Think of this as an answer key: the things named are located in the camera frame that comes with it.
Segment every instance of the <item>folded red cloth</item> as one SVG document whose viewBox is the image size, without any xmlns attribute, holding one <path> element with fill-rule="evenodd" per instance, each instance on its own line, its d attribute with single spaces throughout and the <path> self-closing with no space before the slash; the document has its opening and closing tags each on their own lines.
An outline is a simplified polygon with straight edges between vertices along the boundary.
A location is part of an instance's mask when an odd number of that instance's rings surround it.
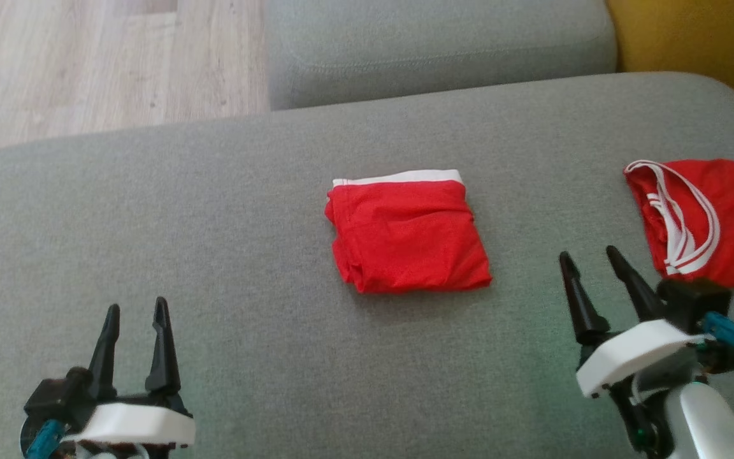
<svg viewBox="0 0 734 459">
<path fill-rule="evenodd" d="M 624 176 L 656 269 L 734 287 L 734 161 L 635 161 Z"/>
<path fill-rule="evenodd" d="M 460 174 L 408 171 L 338 179 L 324 215 L 333 254 L 360 293 L 469 290 L 492 281 Z"/>
</svg>

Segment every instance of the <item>cable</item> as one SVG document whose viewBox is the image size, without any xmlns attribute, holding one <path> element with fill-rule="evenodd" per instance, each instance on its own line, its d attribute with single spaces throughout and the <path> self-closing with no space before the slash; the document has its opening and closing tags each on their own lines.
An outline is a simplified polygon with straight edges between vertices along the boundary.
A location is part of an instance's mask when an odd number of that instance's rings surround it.
<svg viewBox="0 0 734 459">
<path fill-rule="evenodd" d="M 134 444 L 134 449 L 135 451 L 137 451 L 137 453 L 140 454 L 141 457 L 143 457 L 143 459 L 149 459 L 149 451 L 146 451 L 145 446 L 137 442 L 136 444 Z"/>
<path fill-rule="evenodd" d="M 633 380 L 630 381 L 630 393 L 633 394 L 633 404 L 634 405 L 641 405 L 644 401 L 640 398 L 640 393 L 638 392 L 638 377 L 642 372 L 636 372 L 635 375 L 633 375 Z"/>
<path fill-rule="evenodd" d="M 719 342 L 734 348 L 734 322 L 729 317 L 710 311 L 704 315 L 702 329 Z"/>
<path fill-rule="evenodd" d="M 52 456 L 53 451 L 58 449 L 61 444 L 61 437 L 64 436 L 65 431 L 66 427 L 61 421 L 47 420 L 36 433 L 36 438 L 27 448 L 24 457 L 28 459 L 47 459 Z"/>
</svg>

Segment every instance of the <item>gray fabric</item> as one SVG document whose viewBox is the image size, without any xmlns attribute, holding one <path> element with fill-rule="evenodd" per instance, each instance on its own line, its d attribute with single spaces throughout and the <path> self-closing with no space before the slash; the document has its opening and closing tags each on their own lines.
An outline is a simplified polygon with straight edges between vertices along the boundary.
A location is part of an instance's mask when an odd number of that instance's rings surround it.
<svg viewBox="0 0 734 459">
<path fill-rule="evenodd" d="M 602 0 L 270 0 L 271 107 L 615 70 Z"/>
<path fill-rule="evenodd" d="M 0 457 L 113 302 L 117 388 L 143 389 L 157 295 L 198 422 L 173 458 L 626 456 L 615 407 L 576 386 L 557 256 L 615 328 L 636 322 L 604 247 L 658 279 L 621 175 L 641 157 L 734 157 L 734 93 L 588 76 L 0 151 Z M 418 168 L 460 169 L 491 288 L 362 296 L 338 278 L 330 180 Z M 734 407 L 734 375 L 717 385 Z"/>
</svg>

